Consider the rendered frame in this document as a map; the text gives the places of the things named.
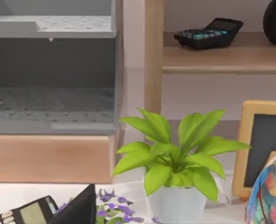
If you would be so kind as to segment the black calculator with pale keys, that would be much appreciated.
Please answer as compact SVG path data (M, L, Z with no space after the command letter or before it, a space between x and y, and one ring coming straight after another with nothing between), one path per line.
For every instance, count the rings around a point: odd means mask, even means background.
M18 208L0 213L0 224L48 224L58 206L51 196L45 196Z

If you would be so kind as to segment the wooden framed blackboard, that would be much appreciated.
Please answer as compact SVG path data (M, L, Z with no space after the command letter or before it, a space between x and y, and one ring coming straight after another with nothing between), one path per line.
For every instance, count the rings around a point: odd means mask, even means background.
M251 148L235 153L232 194L248 198L261 170L276 156L276 101L243 102L238 141Z

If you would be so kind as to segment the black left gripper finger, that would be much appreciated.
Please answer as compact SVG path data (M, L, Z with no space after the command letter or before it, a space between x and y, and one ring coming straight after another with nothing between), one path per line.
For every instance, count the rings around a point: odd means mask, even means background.
M95 184L90 184L79 195L61 206L49 224L96 224Z

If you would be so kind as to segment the grey pierced drawer shelf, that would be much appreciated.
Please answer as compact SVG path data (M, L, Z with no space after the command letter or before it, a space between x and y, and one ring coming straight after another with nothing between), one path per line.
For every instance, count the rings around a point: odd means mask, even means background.
M117 0L0 0L0 38L114 38Z

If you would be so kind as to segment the purple flowered plant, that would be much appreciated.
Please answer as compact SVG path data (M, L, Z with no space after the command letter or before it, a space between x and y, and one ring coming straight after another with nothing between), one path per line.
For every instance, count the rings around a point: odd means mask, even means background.
M148 205L146 197L138 191L134 195L129 191L118 195L114 190L108 192L105 189L95 193L96 224L163 224L158 217L146 218L140 214L141 209L146 210Z

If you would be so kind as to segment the grey pierced drawer inside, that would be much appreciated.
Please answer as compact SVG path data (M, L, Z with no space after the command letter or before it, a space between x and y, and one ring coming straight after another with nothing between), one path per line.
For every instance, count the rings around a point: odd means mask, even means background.
M0 38L0 134L111 135L123 41Z

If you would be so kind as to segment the green plant in white pot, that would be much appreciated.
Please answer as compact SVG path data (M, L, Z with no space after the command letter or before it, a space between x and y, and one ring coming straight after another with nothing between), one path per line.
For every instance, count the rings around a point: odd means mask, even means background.
M118 153L123 157L113 175L143 167L146 196L156 194L152 201L163 224L199 224L205 203L218 199L215 175L225 179L222 165L215 155L242 149L249 145L211 136L224 110L206 114L191 113L178 126L178 144L171 141L171 127L166 118L141 110L141 116L127 116L120 121L130 125L151 141L131 142Z

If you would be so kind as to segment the wooden open shelf unit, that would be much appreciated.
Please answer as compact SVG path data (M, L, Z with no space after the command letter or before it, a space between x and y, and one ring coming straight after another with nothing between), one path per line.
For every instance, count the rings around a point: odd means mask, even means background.
M165 46L164 0L145 0L144 108L179 119L225 109L239 120L246 100L276 101L276 47L260 33L241 33L226 49L191 52Z

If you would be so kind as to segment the black calculator with teal keys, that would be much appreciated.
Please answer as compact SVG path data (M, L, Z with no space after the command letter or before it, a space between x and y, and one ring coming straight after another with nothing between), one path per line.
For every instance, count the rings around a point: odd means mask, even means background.
M174 34L174 39L182 47L194 50L229 47L243 22L228 18L215 18L206 27L182 30Z

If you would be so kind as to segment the pale wooden drawer front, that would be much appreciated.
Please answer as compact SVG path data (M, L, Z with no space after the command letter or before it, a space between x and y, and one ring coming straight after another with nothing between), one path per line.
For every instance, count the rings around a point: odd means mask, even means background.
M0 135L0 182L111 183L115 136Z

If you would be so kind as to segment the multicoloured patterned round object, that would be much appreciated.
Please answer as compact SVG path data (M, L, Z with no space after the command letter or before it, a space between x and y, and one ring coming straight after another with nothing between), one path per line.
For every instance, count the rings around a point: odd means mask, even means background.
M246 224L276 224L276 156L258 175L248 199Z

